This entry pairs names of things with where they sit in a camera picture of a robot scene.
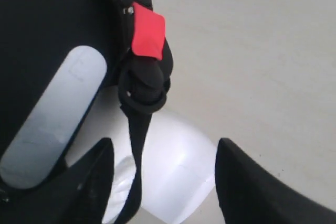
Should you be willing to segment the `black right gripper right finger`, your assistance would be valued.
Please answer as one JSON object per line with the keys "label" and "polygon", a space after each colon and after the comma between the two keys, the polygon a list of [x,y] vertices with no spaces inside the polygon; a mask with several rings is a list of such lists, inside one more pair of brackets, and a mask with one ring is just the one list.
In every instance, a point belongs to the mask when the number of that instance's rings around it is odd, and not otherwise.
{"label": "black right gripper right finger", "polygon": [[215,186],[226,223],[335,223],[335,212],[268,173],[231,139],[218,142]]}

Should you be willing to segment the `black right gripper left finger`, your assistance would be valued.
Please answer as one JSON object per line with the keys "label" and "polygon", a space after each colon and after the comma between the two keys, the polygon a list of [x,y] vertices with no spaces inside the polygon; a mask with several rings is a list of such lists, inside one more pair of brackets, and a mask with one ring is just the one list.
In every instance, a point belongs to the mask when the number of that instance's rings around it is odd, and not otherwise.
{"label": "black right gripper left finger", "polygon": [[103,138],[59,176],[1,205],[1,223],[102,223],[113,162],[112,141]]}

